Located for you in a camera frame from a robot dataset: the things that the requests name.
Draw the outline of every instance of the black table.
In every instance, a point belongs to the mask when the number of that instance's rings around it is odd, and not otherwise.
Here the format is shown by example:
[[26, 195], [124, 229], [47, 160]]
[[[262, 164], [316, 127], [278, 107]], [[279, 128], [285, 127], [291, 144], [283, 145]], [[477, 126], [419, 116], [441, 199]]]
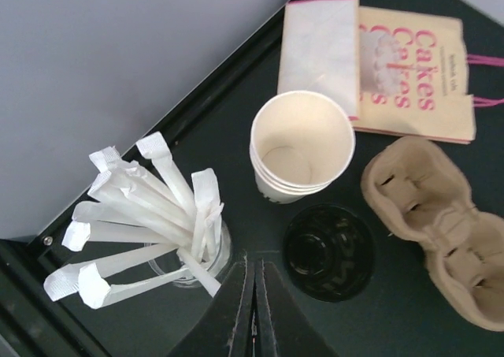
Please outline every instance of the black table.
[[[461, 18], [468, 52], [504, 56], [504, 29], [458, 0], [361, 0], [361, 4]], [[362, 171], [395, 138], [358, 133], [349, 169], [323, 192], [296, 203], [275, 205], [257, 191], [248, 158], [249, 131], [258, 109], [276, 93], [282, 17], [280, 12], [270, 20], [155, 128], [170, 142], [186, 177], [210, 166], [215, 170], [234, 260], [247, 253], [249, 258], [274, 262], [313, 328], [341, 356], [504, 355], [504, 334], [461, 318], [430, 281], [421, 249], [389, 237], [365, 204], [359, 187]], [[504, 96], [504, 69], [478, 66], [470, 72], [471, 93]], [[476, 122], [476, 140], [469, 146], [441, 146], [468, 177], [475, 204], [504, 217], [500, 193], [504, 106], [477, 110]], [[128, 153], [129, 158], [141, 161], [134, 151]], [[345, 302], [325, 303], [301, 293], [290, 284], [282, 263], [287, 225], [299, 211], [318, 203], [351, 209], [367, 223], [375, 240], [376, 271], [367, 289]], [[166, 355], [209, 306], [203, 289], [166, 285], [99, 311], [83, 305], [79, 296], [60, 303], [51, 303], [45, 296], [43, 279], [64, 262], [132, 247], [92, 244], [78, 255], [71, 254], [59, 245], [71, 211], [27, 247], [0, 244], [0, 333], [18, 351], [40, 355]], [[47, 236], [54, 238], [50, 247], [43, 244]], [[145, 265], [111, 281], [133, 282], [152, 275]]]

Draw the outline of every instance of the white paper cup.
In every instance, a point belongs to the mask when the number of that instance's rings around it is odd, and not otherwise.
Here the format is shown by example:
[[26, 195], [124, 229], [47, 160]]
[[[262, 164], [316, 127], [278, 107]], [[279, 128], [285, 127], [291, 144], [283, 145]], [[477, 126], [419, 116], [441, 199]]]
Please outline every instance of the white paper cup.
[[270, 99], [250, 133], [250, 160], [259, 190], [278, 202], [266, 193], [266, 185], [289, 195], [291, 202], [296, 200], [293, 193], [318, 192], [345, 171], [354, 148], [355, 134], [345, 112], [330, 98], [310, 91]]

